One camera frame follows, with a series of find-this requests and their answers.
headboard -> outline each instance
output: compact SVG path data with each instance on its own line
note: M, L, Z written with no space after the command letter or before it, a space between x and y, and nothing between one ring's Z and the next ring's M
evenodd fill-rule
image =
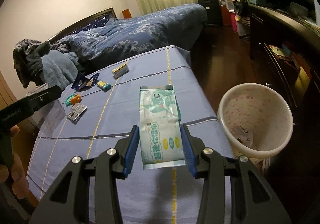
M74 23L73 25L68 26L67 28L65 28L62 31L60 31L59 33L57 33L55 36L51 37L48 40L48 42L50 42L51 44L54 44L58 40L62 39L63 37L65 37L69 34L72 34L74 31L89 25L90 23L99 19L100 17L104 17L106 14L109 14L109 18L117 18L113 8L108 8L108 9L103 10L101 12L98 12L94 15L88 16L88 17Z

comforter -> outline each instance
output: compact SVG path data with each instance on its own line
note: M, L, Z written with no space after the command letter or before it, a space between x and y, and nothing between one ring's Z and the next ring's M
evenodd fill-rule
M186 30L206 20L204 7L186 4L142 17L112 18L104 27L68 35L59 42L68 44L82 62L90 61L96 69L101 69L143 52L179 46Z

suitcase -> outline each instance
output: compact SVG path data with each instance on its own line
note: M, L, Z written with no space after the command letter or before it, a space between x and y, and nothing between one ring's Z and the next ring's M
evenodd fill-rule
M222 13L219 0L198 0L198 4L202 5L207 11L209 26L222 26Z

screw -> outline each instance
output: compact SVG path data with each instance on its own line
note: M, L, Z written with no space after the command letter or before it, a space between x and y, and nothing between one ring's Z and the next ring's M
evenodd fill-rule
M240 161L243 162L243 163L246 163L247 161L249 161L249 158L246 157L245 155L241 155L241 156L239 157L239 159L240 159Z
M79 163L81 161L81 157L80 156L75 156L74 158L72 158L72 162L73 163Z
M110 148L107 150L108 155L114 155L116 152L117 152L117 150L115 148Z
M206 154L206 155L211 155L213 153L213 150L209 147L206 147L205 149L203 149L203 152Z

blue tablecloth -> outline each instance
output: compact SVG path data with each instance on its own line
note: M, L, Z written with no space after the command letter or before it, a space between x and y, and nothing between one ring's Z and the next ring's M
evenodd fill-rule
M104 92L95 86L81 93L81 103L88 106L88 110L77 124L64 119L51 136L45 126L39 132L28 169L30 190L36 198L44 196L73 156L96 157L114 147L120 138L128 136L133 125L139 125L140 86L172 84L181 123L186 123L190 133L201 138L207 147L223 156L233 157L216 114L190 69L189 54L176 46L168 46L131 57L127 60L130 71L118 80L113 78L111 71L125 61L98 71L100 79L113 87ZM61 102L74 92L71 86L67 87ZM175 170L143 170L139 146L132 173L126 180L117 180L123 220L125 223L196 223L202 186L203 180L193 179L186 166ZM225 223L230 223L229 186L229 178L226 178ZM90 221L94 222L93 185L89 204Z

